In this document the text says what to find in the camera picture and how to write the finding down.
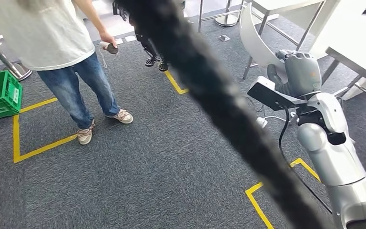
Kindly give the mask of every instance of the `blurry black object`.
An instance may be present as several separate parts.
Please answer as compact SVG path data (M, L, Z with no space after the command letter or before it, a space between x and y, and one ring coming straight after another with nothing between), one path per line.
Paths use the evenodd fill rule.
M323 229L317 205L302 195L302 184L276 142L248 112L238 86L208 44L178 14L171 0L117 0L176 68L190 95L258 174L264 188L296 229Z

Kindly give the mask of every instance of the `sneaker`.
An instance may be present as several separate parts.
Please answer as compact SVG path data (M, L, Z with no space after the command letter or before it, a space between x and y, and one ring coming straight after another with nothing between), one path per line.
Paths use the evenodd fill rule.
M119 120L120 122L122 122L124 124L130 124L134 120L132 115L124 109L120 109L119 113L116 114L115 116L113 116L113 118Z
M94 120L92 121L92 125L87 129L79 129L78 132L78 141L81 145L86 145L92 140L92 130L94 128Z

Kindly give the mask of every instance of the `gray carpet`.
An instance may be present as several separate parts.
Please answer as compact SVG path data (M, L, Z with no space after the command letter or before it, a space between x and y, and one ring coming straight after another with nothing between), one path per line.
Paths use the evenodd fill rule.
M290 35L302 34L284 19L274 24ZM221 34L231 41L220 42ZM203 35L238 82L248 60L238 27L206 21ZM269 28L263 39L272 49L293 48ZM137 42L120 45L115 58L104 55L118 102L134 115L134 122L122 125L104 118L93 92L81 82L85 103L96 116L92 142L80 146L71 141L13 164L12 118L0 119L0 229L265 228L245 194L258 178L189 95L179 95L156 67L144 67L147 57ZM320 60L322 69L330 62ZM240 83L243 93L264 73L252 68ZM353 74L339 66L324 89L336 91ZM23 107L53 97L35 73L22 84ZM260 108L254 103L256 107L249 101L249 109ZM366 167L366 95L347 101L345 114ZM284 116L269 109L265 115ZM282 126L271 120L267 128L278 139ZM27 111L20 115L21 152L72 135L75 128L58 102ZM295 137L296 127L290 127L283 139L286 157L301 157L312 166ZM302 167L296 170L327 201L322 185ZM254 197L274 228L289 227L263 188Z

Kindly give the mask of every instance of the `white chair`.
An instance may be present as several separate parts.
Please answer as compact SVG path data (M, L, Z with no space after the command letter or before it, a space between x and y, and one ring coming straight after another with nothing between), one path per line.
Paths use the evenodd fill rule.
M249 4L249 7L253 6L255 9L257 9L258 11L260 11L262 14L264 14L264 17L261 18L260 16L254 14L255 17L257 17L258 19L262 20L262 23L260 24L260 28L258 31L258 35L262 35L263 33L263 29L265 27L265 25L269 26L270 28L272 28L273 30L275 30L276 32L278 32L279 34L281 34L283 37L287 38L289 41L291 41L293 44L296 45L296 51L298 51L302 45L302 43L305 40L305 37L307 36L307 34L309 33L309 31L311 30L312 25L314 24L317 16L319 15L325 0L249 0L252 2L252 4ZM284 31L282 31L281 29L277 28L276 26L274 26L273 24L269 23L267 21L267 17L269 15L273 15L273 14L279 14L282 12L286 12L289 10L295 10L301 7L305 7L305 6L309 6L309 5L313 5L313 4L319 4L318 9L316 10L315 15L312 17L305 33L303 34L301 40L298 42L296 41L294 38L290 37L288 34L286 34ZM248 65L245 69L244 75L243 75L243 80L246 79L247 74L249 72L249 69L253 66L258 65L257 63L259 63L258 61L256 61L257 63L252 64L252 61L254 59L253 55L255 53L251 54Z
M278 72L285 73L284 63L267 47L254 27L252 3L245 4L241 11L240 34L246 51L259 65L274 64Z

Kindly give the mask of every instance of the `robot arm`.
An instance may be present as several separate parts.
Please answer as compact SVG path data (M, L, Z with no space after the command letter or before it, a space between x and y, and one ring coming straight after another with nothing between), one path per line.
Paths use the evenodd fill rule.
M269 65L269 80L260 76L248 94L273 110L297 108L298 140L326 186L336 228L366 228L366 172L340 103L320 91L319 66L309 54L284 50L276 56L285 63L288 82Z

